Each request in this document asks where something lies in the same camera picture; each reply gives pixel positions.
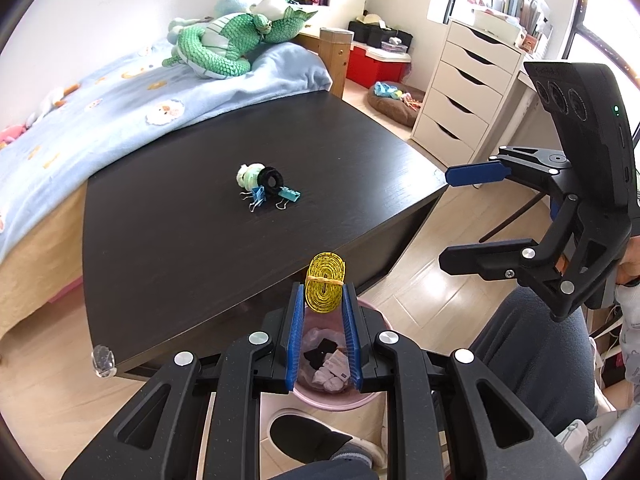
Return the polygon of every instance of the camera lens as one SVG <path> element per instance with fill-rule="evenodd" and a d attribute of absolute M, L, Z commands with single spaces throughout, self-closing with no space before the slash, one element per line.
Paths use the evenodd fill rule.
<path fill-rule="evenodd" d="M 549 104 L 549 93 L 546 91 L 546 88 L 540 81 L 536 81 L 536 90 L 538 91 L 538 95 L 540 99 L 545 105 Z"/>
<path fill-rule="evenodd" d="M 556 106 L 560 108 L 560 111 L 563 114 L 569 113 L 569 107 L 566 104 L 566 99 L 564 98 L 564 95 L 562 95 L 560 87 L 556 83 L 550 82 L 549 90 L 551 90 L 551 98 L 556 103 Z"/>
<path fill-rule="evenodd" d="M 575 112 L 575 114 L 580 117 L 580 120 L 587 120 L 587 108 L 584 105 L 584 102 L 578 92 L 576 92 L 573 88 L 569 90 L 569 102 L 571 103 L 571 108 Z"/>

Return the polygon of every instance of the sleeve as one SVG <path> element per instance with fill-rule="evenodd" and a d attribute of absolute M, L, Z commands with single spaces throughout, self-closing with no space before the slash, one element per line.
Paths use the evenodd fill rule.
<path fill-rule="evenodd" d="M 616 299 L 622 308 L 622 330 L 620 331 L 620 348 L 625 362 L 625 378 L 635 385 L 637 392 L 640 385 L 640 285 L 619 285 Z"/>

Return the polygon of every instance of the round cushion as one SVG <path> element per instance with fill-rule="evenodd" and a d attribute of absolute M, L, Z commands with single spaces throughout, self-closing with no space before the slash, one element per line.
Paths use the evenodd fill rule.
<path fill-rule="evenodd" d="M 423 101 L 424 99 L 424 92 L 422 90 L 393 81 L 383 82 L 387 83 L 389 86 L 395 86 L 398 90 L 401 90 L 402 93 L 409 92 L 411 97 L 416 101 Z M 404 126 L 408 126 L 410 128 L 414 127 L 415 120 L 418 118 L 418 113 L 420 113 L 420 110 L 413 110 L 402 101 L 398 101 L 390 97 L 378 97 L 373 91 L 373 86 L 369 88 L 369 92 L 367 92 L 367 102 L 374 110 L 379 111 L 381 114 L 385 114 L 396 123 L 404 124 Z"/>

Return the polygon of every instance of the table drawer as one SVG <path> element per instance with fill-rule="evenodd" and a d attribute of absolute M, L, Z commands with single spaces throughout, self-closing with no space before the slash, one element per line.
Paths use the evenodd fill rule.
<path fill-rule="evenodd" d="M 490 123 L 502 96 L 473 76 L 441 61 L 433 79 L 433 88 Z"/>
<path fill-rule="evenodd" d="M 462 140 L 424 114 L 418 117 L 414 138 L 447 167 L 466 164 L 474 154 Z"/>
<path fill-rule="evenodd" d="M 435 88 L 427 95 L 422 113 L 444 126 L 472 150 L 478 147 L 488 126 L 480 117 Z"/>
<path fill-rule="evenodd" d="M 478 56 L 478 54 L 474 54 L 454 43 L 449 43 L 449 41 L 445 43 L 442 60 L 479 79 L 499 94 L 504 95 L 507 86 L 509 86 L 509 81 L 511 80 L 509 72 L 484 57 Z"/>
<path fill-rule="evenodd" d="M 520 61 L 520 54 L 516 50 L 509 48 L 487 34 L 483 34 L 482 32 L 478 32 L 477 30 L 465 27 L 456 22 L 451 23 L 447 41 L 466 48 L 474 54 L 478 54 L 478 56 L 484 57 L 494 65 L 512 74 L 515 72 L 518 62 Z"/>

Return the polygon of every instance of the white chest of drawers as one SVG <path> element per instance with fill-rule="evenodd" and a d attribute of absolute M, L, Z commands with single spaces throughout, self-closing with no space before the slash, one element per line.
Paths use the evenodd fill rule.
<path fill-rule="evenodd" d="M 452 20 L 412 139 L 447 167 L 478 160 L 524 55 L 487 32 Z"/>

